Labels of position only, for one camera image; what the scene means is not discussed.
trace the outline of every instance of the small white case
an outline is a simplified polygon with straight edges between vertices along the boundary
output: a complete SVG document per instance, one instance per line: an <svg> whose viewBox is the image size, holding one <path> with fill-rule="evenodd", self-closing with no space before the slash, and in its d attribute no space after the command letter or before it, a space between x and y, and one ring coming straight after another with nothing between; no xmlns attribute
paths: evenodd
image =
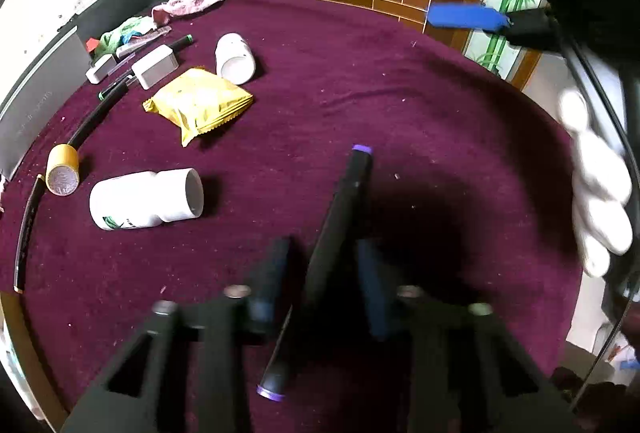
<svg viewBox="0 0 640 433"><path fill-rule="evenodd" d="M177 67L178 61L175 59L174 51L167 45L160 45L136 61L131 70L136 74L140 85L148 90Z"/></svg>
<svg viewBox="0 0 640 433"><path fill-rule="evenodd" d="M113 54L105 54L95 61L94 66L86 71L86 78L92 84L98 84L103 80L109 72L116 67L116 60Z"/></svg>

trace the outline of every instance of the white plastic bottle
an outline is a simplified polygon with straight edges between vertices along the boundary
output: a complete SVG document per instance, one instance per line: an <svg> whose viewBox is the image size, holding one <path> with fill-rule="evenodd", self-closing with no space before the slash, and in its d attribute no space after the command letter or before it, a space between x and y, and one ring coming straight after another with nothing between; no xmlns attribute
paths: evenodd
<svg viewBox="0 0 640 433"><path fill-rule="evenodd" d="M95 225L105 231L194 219L203 206L202 181L192 168L109 178L98 182L89 196Z"/></svg>

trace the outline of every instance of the snack bag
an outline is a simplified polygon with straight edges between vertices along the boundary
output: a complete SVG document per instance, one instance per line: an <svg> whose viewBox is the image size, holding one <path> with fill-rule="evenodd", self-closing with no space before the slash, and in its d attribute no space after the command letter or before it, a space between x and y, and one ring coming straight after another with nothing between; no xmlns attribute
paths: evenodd
<svg viewBox="0 0 640 433"><path fill-rule="evenodd" d="M145 111L159 113L182 130L182 147L240 115L254 96L222 77L190 68L146 100Z"/></svg>

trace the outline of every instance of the table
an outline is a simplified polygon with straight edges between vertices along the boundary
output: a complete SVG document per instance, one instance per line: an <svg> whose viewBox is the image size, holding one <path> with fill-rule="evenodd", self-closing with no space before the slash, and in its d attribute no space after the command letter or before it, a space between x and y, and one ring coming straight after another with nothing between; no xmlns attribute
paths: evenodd
<svg viewBox="0 0 640 433"><path fill-rule="evenodd" d="M166 40L191 33L195 43L159 86L192 66L215 70L218 38L235 31L258 60L245 85L255 104L182 148L178 127L142 109L158 87L136 87L82 146L78 190L44 196L24 301L67 405L154 301L206 301L240 281L278 236L311 246L354 143L374 149L371 234L413 262L435 295L474 293L492 303L543 371L552 371L580 266L568 137L535 103L455 50L350 6L226 0L172 27ZM97 89L87 83L68 100L7 187L0 289L12 287L33 178L95 106ZM189 166L206 192L200 219L122 232L92 222L96 182ZM245 355L257 433L395 430L389 397L401 393L396 368L406 360L392 349L359 345L319 359L282 405L254 393L270 353L251 347Z"/></svg>

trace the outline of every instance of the green cloth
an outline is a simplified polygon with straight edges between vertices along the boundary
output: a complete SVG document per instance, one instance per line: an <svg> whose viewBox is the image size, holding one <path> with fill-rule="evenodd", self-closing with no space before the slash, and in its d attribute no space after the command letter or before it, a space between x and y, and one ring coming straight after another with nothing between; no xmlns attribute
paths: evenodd
<svg viewBox="0 0 640 433"><path fill-rule="evenodd" d="M131 32L146 34L156 28L156 24L149 16L137 16L127 19L122 25L111 32L105 32L100 37L100 43L95 47L94 60L105 54L115 54L116 48L122 45L122 37Z"/></svg>

